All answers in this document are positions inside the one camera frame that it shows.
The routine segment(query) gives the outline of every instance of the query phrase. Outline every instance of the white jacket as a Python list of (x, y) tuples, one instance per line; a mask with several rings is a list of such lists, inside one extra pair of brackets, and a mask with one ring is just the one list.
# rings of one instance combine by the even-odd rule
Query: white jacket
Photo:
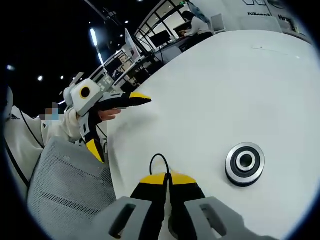
[(187, 30), (185, 36), (194, 36), (196, 34), (204, 34), (211, 32), (209, 25), (197, 17), (193, 17), (191, 21), (191, 29)]
[[(25, 121), (43, 146), (46, 146), (52, 136), (61, 137), (69, 142), (75, 142), (81, 138), (76, 111), (72, 108), (65, 112), (62, 121), (51, 121), (47, 126), (41, 122), (39, 117), (32, 119), (26, 114), (23, 114), (24, 121), (20, 110), (16, 106), (13, 106), (11, 112), (11, 119), (5, 122), (4, 137), (19, 168), (28, 181), (31, 179), (43, 149), (30, 133)], [(8, 154), (7, 159), (19, 192), (26, 199), (28, 189), (14, 168)]]

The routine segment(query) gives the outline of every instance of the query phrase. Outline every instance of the human hand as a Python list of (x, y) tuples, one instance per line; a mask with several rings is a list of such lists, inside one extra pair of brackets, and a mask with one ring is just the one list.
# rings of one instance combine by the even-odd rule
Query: human hand
[(107, 110), (107, 111), (99, 111), (99, 117), (102, 121), (109, 121), (109, 120), (113, 120), (116, 118), (116, 115), (121, 113), (121, 109), (111, 109), (111, 110)]

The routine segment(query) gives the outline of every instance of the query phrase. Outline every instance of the metal bearing ring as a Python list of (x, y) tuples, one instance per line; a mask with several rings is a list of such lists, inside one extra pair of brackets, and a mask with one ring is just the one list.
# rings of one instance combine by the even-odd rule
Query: metal bearing ring
[(225, 173), (230, 182), (239, 187), (254, 184), (265, 167), (265, 155), (261, 148), (251, 142), (236, 145), (225, 160)]

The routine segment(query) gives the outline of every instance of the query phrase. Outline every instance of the white sleeve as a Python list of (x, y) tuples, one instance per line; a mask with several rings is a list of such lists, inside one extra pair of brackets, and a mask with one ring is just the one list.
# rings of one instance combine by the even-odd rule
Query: white sleeve
[(191, 22), (191, 30), (189, 32), (187, 32), (185, 34), (185, 36), (187, 37), (187, 36), (193, 36), (193, 35), (197, 34), (200, 27), (201, 27), (201, 22), (199, 22), (197, 19), (193, 19)]
[(76, 110), (69, 109), (64, 113), (62, 121), (50, 121), (47, 126), (41, 124), (41, 134), (44, 145), (52, 136), (61, 137), (69, 142), (75, 142), (81, 138), (80, 125), (77, 120)]

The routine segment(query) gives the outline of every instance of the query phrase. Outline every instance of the white tabletop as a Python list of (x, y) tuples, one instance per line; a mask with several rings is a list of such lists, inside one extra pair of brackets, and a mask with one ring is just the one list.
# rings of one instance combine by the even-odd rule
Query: white tabletop
[[(253, 232), (283, 239), (294, 230), (320, 182), (320, 68), (311, 45), (276, 32), (220, 33), (137, 91), (152, 102), (108, 122), (117, 198), (131, 195), (161, 153), (207, 197), (241, 214)], [(229, 150), (242, 142), (265, 155), (261, 178), (244, 188), (225, 174)]]

